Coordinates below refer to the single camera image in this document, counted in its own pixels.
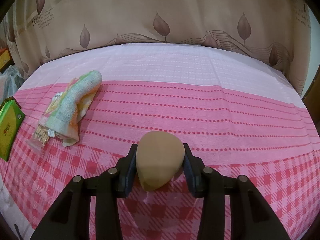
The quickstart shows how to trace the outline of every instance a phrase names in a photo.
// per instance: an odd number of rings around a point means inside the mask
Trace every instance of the bed sheet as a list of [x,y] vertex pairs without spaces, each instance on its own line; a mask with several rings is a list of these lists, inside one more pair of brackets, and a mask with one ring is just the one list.
[[[26,140],[51,98],[90,70],[103,82],[80,122],[79,143],[64,148],[50,139],[45,153],[35,154]],[[113,167],[152,130],[174,134],[223,175],[247,175],[291,239],[319,212],[320,138],[290,83],[258,60],[200,46],[124,44],[46,63],[15,98],[26,117],[9,162],[0,160],[0,210],[21,239],[31,237],[73,176]],[[118,207],[124,239],[196,239],[202,200],[190,195],[183,173],[154,192],[136,179]]]

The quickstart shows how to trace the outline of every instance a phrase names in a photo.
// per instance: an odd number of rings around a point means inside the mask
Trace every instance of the orange box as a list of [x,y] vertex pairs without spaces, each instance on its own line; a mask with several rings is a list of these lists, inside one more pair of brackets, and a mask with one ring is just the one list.
[[14,62],[11,58],[10,52],[8,49],[0,50],[0,72],[6,70],[9,65],[13,65]]

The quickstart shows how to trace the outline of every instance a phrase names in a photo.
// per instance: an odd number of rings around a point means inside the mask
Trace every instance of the towel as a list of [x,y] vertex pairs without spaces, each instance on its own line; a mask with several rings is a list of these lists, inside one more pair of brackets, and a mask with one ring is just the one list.
[[96,70],[73,79],[39,124],[53,130],[63,140],[64,147],[78,142],[78,122],[86,114],[101,82],[102,76]]

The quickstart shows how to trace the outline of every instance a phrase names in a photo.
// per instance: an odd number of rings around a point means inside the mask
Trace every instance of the pink checkered tablecloth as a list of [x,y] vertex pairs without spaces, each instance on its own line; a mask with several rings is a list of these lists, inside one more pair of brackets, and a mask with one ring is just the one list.
[[[26,118],[9,162],[0,160],[0,175],[33,229],[73,176],[99,175],[154,130],[188,143],[195,156],[223,175],[247,175],[292,239],[310,226],[320,210],[320,138],[305,108],[223,85],[103,78],[80,122],[80,142],[64,148],[52,138],[42,155],[26,139],[67,82],[25,86],[15,95]],[[92,198],[91,239],[94,205]],[[196,239],[202,200],[188,192],[183,174],[154,192],[145,192],[136,178],[118,207],[125,240]],[[230,239],[228,199],[225,239]]]

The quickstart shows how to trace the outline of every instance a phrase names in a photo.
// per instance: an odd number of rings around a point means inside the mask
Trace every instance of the metal screw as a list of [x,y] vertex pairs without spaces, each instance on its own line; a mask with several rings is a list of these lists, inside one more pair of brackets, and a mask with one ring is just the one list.
[[242,182],[247,182],[248,181],[248,177],[245,176],[245,175],[240,175],[239,176],[239,180],[242,181]]
[[108,173],[109,174],[115,174],[115,173],[117,173],[118,172],[118,169],[117,168],[110,168],[109,170],[108,170]]
[[82,179],[81,176],[77,175],[77,176],[73,177],[72,181],[77,183],[77,182],[81,181],[81,179]]
[[203,172],[204,172],[204,173],[207,173],[207,174],[210,174],[211,172],[213,172],[213,169],[210,168],[210,167],[204,167],[204,168],[203,168]]

